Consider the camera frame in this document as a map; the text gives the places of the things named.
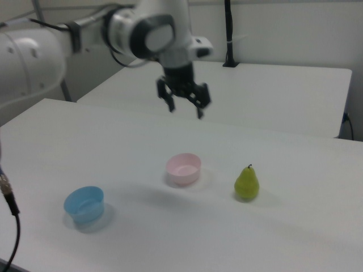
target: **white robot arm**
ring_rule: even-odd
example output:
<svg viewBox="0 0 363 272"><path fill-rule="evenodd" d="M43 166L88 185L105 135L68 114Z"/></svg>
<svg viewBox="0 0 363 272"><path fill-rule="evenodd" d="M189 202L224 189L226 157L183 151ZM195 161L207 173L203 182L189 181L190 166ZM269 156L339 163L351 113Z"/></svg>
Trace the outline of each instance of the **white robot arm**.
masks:
<svg viewBox="0 0 363 272"><path fill-rule="evenodd" d="M157 81L158 96L171 112L173 95L192 102L199 118L210 103L207 85L194 82L192 61L210 55L213 47L206 38L192 36L187 0L107 5L91 16L51 27L0 33L0 107L55 88L65 76L66 58L95 46L157 60L165 73Z"/></svg>

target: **pear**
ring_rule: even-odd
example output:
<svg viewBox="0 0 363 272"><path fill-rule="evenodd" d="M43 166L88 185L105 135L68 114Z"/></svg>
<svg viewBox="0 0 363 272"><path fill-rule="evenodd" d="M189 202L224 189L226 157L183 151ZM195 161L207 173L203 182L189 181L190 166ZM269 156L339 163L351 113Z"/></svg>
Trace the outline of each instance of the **pear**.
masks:
<svg viewBox="0 0 363 272"><path fill-rule="evenodd" d="M242 171L234 184L237 195L245 199L255 198L260 189L255 170L251 166L252 164Z"/></svg>

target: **table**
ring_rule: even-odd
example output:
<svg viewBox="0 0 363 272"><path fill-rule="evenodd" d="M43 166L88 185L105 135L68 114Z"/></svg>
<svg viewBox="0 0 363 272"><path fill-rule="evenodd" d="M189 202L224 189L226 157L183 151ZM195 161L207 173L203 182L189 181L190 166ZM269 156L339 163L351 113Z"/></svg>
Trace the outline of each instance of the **table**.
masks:
<svg viewBox="0 0 363 272"><path fill-rule="evenodd" d="M347 69L196 61L196 82L207 82L212 103L205 121L281 132L334 138L352 72ZM122 69L78 100L78 103L144 113L170 115L157 97L155 81L163 74L158 63ZM174 116L195 119L194 106L175 99Z"/></svg>
<svg viewBox="0 0 363 272"><path fill-rule="evenodd" d="M363 144L43 100L1 127L2 168L23 227L14 264L29 271L359 271ZM176 188L165 163L202 160ZM234 181L253 164L249 203ZM104 190L100 221L75 227L73 190ZM0 258L15 220L0 202Z"/></svg>

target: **bowl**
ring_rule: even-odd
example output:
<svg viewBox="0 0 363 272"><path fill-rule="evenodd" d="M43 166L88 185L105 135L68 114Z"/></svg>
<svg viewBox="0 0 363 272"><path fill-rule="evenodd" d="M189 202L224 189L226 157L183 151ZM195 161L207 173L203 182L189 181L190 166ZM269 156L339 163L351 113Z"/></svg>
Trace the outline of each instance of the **bowl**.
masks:
<svg viewBox="0 0 363 272"><path fill-rule="evenodd" d="M166 163L167 178L180 186L195 182L200 175L201 160L192 153L182 153L173 156Z"/></svg>
<svg viewBox="0 0 363 272"><path fill-rule="evenodd" d="M64 210L75 223L89 223L104 211L103 191L95 186L79 188L67 197Z"/></svg>

